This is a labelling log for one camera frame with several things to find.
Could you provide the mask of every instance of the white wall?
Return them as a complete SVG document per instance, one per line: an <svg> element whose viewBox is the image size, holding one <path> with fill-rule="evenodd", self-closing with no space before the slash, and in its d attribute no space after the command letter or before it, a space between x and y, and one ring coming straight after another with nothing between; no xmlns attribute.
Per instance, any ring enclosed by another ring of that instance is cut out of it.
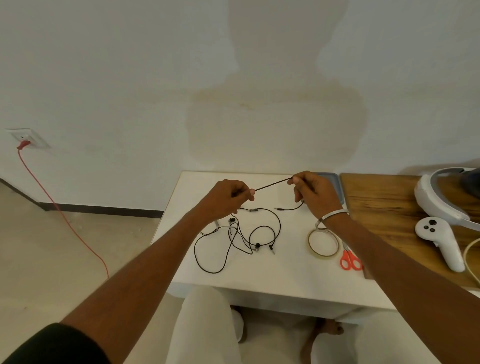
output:
<svg viewBox="0 0 480 364"><path fill-rule="evenodd" d="M0 128L52 146L24 157L65 204L164 209L181 170L480 167L479 45L476 0L3 0ZM15 147L0 177L47 201Z"/></svg>

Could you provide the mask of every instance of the dark green shirt sleeve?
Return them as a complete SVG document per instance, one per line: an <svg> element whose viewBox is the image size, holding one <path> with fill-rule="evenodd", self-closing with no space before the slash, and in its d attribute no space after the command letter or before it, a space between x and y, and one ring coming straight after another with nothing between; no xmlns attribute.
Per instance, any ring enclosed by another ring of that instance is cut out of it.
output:
<svg viewBox="0 0 480 364"><path fill-rule="evenodd" d="M36 333L10 355L4 364L110 364L99 345L83 332L63 324L51 324Z"/></svg>

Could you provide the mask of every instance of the white tabletop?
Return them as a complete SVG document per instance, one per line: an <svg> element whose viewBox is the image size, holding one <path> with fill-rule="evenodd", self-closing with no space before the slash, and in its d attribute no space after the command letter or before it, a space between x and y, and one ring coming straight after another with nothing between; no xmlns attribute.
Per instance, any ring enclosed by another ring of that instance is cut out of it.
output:
<svg viewBox="0 0 480 364"><path fill-rule="evenodd" d="M288 178L288 175L239 174L215 172L183 172L168 203L162 220L153 238L157 241L172 228L185 213L193 208L217 181L223 179L240 180L251 188L260 188L270 183ZM258 191L254 202L244 207L293 208L293 187L286 182ZM295 211L276 211L282 227L272 254L268 246L262 247L253 255L244 254L232 248L227 265L219 274L203 272L195 262L193 244L173 278L175 283L209 285L213 287L261 292L279 296L297 297L327 302L348 303L366 307L395 309L377 283L363 277L360 271L344 271L340 265L340 253L333 259L324 260L314 256L306 243L307 234L314 229L316 219L304 205ZM267 211L238 214L244 235L259 225L272 226L278 231L278 221ZM228 218L219 221L228 225ZM204 232L215 226L209 225ZM266 243L272 237L268 229L255 233L254 242ZM197 256L202 266L209 270L222 267L230 241L227 229L221 229L203 238L197 245ZM235 244L244 249L240 237Z"/></svg>

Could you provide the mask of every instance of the electrical outlet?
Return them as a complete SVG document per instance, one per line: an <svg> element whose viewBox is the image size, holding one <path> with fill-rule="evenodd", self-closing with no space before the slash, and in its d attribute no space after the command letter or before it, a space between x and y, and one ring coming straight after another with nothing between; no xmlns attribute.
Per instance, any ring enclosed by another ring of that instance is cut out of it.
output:
<svg viewBox="0 0 480 364"><path fill-rule="evenodd" d="M45 149L50 146L32 129L5 129L7 133L10 133L19 143L24 140L32 142L28 148Z"/></svg>

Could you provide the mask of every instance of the scissors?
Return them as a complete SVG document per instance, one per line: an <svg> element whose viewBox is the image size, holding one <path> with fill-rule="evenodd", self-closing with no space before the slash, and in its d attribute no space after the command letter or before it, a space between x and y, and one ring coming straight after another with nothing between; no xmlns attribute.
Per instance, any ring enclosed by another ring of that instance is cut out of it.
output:
<svg viewBox="0 0 480 364"><path fill-rule="evenodd" d="M352 252L352 250L346 245L344 242L343 244L343 255L340 258L340 266L343 270L362 270L363 264L361 263L360 259L358 259Z"/></svg>

